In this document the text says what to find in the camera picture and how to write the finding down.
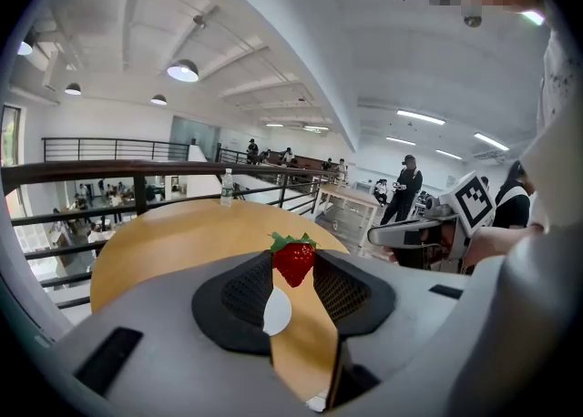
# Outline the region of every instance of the ceiling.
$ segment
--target ceiling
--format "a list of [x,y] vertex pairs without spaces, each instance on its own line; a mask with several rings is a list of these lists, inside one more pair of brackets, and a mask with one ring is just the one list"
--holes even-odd
[[[68,70],[148,82],[187,58],[199,68],[193,93],[211,95],[254,121],[332,123],[253,29],[210,0],[51,0],[34,30],[46,57],[60,51]],[[149,98],[138,90],[136,101]]]
[[[537,96],[548,28],[482,8],[469,28],[460,5],[429,0],[336,0],[349,37],[363,135],[393,136],[471,158],[492,149],[517,156],[536,134]],[[399,108],[446,121],[398,117]]]

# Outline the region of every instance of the round wooden table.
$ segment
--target round wooden table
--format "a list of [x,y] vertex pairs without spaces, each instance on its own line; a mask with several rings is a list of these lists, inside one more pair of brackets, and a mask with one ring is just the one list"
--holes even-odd
[[[319,249],[348,253],[326,229],[270,205],[239,200],[230,208],[217,200],[175,203],[133,219],[101,250],[91,280],[91,309],[98,311],[143,280],[266,250],[273,231],[298,238],[307,232]],[[313,289],[311,271],[293,289],[274,270],[273,284],[292,305],[289,325],[271,337],[273,366],[293,392],[307,401],[330,386],[337,330]]]

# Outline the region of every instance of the plastic bottle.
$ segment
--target plastic bottle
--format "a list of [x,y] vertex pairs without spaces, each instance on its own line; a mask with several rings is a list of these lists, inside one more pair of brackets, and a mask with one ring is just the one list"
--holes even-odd
[[223,207],[230,207],[230,203],[233,201],[233,176],[231,175],[232,170],[230,168],[227,168],[226,171],[222,177],[220,204]]

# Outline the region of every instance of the red strawberry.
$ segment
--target red strawberry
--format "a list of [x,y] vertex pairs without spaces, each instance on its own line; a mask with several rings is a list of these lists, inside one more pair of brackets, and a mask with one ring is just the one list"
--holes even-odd
[[283,238],[277,232],[271,246],[273,267],[277,269],[290,286],[297,288],[313,267],[316,243],[304,234],[301,239],[292,236]]

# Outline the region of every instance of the ceiling light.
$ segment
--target ceiling light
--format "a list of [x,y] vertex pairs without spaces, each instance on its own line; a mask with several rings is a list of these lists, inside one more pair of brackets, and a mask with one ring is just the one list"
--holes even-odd
[[26,34],[25,39],[20,42],[20,47],[18,47],[18,54],[20,56],[28,56],[33,52],[33,44],[34,44],[33,36],[30,34]]
[[386,139],[387,140],[392,140],[393,142],[399,142],[401,144],[416,145],[414,142],[407,142],[406,140],[401,140],[400,138],[387,137]]
[[475,138],[479,138],[480,140],[484,140],[486,143],[493,145],[494,147],[500,148],[501,150],[508,151],[509,148],[506,145],[502,145],[499,142],[496,142],[490,137],[483,136],[482,134],[474,134]]
[[414,117],[415,119],[422,119],[423,121],[433,122],[434,124],[439,124],[440,126],[445,124],[445,121],[442,121],[441,119],[435,119],[434,117],[418,115],[417,113],[410,113],[409,111],[403,111],[402,109],[399,109],[397,111],[397,114],[399,116],[409,116]]
[[447,155],[448,157],[451,157],[451,158],[462,159],[462,157],[459,157],[458,155],[454,155],[453,153],[447,153],[446,151],[443,151],[443,150],[436,150],[436,152],[441,153],[442,155]]
[[155,95],[151,100],[154,105],[167,105],[168,102],[166,101],[166,97],[163,95]]
[[527,19],[530,19],[532,22],[534,22],[537,25],[543,25],[543,22],[545,22],[545,17],[543,17],[539,13],[536,13],[535,11],[525,11],[524,13],[520,13],[520,14],[522,14]]
[[81,87],[79,86],[79,84],[73,82],[72,84],[69,84],[67,86],[67,88],[65,89],[65,93],[68,95],[81,95]]
[[199,80],[199,69],[189,59],[180,59],[168,68],[168,74],[181,82],[196,82]]

